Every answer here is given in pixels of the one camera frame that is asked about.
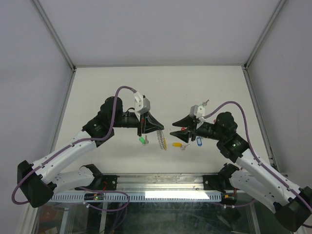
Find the keyring with yellow handle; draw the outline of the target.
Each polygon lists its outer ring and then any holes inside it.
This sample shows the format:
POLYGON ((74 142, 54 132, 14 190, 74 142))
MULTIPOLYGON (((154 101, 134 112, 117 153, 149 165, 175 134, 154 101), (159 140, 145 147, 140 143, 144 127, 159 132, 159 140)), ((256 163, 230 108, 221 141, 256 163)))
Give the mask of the keyring with yellow handle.
POLYGON ((156 131, 157 140, 162 150, 167 150, 167 143, 162 130, 156 131))

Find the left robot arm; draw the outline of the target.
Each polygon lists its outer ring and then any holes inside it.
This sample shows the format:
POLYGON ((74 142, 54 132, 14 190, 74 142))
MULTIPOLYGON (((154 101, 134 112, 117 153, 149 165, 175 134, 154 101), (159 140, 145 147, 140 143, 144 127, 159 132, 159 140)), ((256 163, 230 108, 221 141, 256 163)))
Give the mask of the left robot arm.
POLYGON ((67 190, 99 189, 103 174, 94 164, 83 165, 69 173, 62 170, 112 138, 115 128, 135 128, 139 137, 164 130, 164 126, 151 115, 149 106, 142 111, 125 112, 120 98, 107 98, 98 114, 65 146, 33 163, 25 160, 18 165, 17 183, 27 202, 38 208, 54 195, 67 190))

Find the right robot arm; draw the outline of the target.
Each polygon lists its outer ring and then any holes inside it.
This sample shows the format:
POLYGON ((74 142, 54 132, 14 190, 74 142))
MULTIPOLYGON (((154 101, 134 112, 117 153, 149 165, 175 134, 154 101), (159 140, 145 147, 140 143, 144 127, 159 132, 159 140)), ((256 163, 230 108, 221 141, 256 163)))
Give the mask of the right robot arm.
POLYGON ((194 116, 173 123, 180 131, 172 136, 184 142, 196 137, 217 141, 220 153, 231 161, 218 173, 218 184, 244 191, 265 205, 287 230, 296 232, 312 214, 312 190, 301 188, 266 163, 236 131, 237 124, 230 112, 220 113, 214 123, 201 123, 194 116))

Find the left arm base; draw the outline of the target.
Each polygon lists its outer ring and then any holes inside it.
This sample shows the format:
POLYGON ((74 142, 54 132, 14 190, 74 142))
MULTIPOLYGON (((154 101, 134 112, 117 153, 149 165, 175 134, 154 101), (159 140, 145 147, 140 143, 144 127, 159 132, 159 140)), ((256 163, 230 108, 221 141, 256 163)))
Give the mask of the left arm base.
POLYGON ((80 169, 88 169, 92 174, 92 180, 87 185, 79 185, 76 190, 82 190, 81 187, 89 190, 115 191, 117 189, 117 175, 105 175, 94 164, 83 165, 80 169))

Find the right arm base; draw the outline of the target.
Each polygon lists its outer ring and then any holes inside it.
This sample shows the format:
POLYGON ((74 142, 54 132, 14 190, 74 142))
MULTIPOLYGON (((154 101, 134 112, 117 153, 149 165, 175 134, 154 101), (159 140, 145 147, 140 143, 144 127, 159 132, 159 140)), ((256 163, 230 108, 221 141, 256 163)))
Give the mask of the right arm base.
POLYGON ((203 175, 203 189, 206 191, 216 190, 221 193, 225 193, 226 190, 234 190, 234 187, 230 184, 230 178, 236 171, 239 171, 237 166, 226 163, 217 174, 203 175))

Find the yellow tag key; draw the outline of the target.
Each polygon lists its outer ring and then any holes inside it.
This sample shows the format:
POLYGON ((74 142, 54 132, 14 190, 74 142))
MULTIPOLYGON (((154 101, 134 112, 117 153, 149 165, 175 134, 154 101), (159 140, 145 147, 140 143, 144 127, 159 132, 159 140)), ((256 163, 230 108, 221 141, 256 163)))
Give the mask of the yellow tag key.
POLYGON ((172 143, 172 146, 176 147, 176 148, 180 148, 181 150, 185 150, 190 145, 184 144, 184 143, 179 143, 179 142, 174 142, 174 143, 172 143))

